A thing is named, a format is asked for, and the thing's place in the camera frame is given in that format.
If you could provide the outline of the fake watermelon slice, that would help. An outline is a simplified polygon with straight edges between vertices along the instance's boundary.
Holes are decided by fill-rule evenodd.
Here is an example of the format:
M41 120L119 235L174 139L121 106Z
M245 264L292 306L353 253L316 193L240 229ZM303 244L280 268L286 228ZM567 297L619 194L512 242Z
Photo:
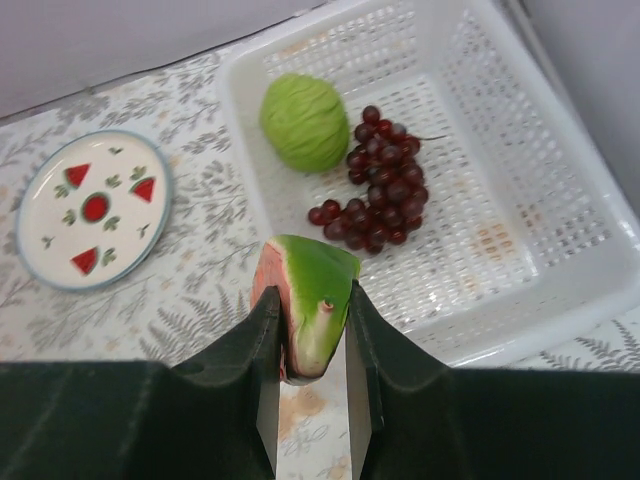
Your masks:
M318 240L282 234L264 244L250 305L258 303L266 288L278 289L286 330L282 381L300 386L325 374L342 337L360 270L357 256Z

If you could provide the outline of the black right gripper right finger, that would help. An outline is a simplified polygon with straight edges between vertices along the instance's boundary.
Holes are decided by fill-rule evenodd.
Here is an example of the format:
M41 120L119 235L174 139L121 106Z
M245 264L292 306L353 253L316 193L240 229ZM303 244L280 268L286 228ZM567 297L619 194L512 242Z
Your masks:
M446 370L384 320L359 283L353 283L346 374L356 479L450 477Z

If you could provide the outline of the fake green cabbage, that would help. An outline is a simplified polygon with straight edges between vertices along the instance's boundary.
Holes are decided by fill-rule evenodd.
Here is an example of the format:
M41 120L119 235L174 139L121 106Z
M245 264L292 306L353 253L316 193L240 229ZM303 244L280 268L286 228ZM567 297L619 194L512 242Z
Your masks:
M302 173L335 168L349 146L341 95L331 83L306 74L283 74L269 85L259 124L280 160Z

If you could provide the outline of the fake red grape bunch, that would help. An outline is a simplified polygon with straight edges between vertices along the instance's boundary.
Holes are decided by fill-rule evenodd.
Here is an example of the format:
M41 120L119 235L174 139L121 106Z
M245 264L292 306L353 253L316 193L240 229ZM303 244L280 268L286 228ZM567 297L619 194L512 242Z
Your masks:
M443 135L416 136L367 105L354 129L356 146L346 157L347 176L366 192L342 204L328 198L308 210L307 220L324 237L342 242L352 251L379 254L390 244L399 246L423 223L429 190L417 155L426 142Z

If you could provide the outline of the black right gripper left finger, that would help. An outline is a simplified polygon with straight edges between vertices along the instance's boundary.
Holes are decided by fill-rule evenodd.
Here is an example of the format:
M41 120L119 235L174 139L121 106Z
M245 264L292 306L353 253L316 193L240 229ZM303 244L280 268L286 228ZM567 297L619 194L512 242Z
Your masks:
M178 426L190 472L276 476L282 323L278 289L268 287L244 320L172 368L189 389Z

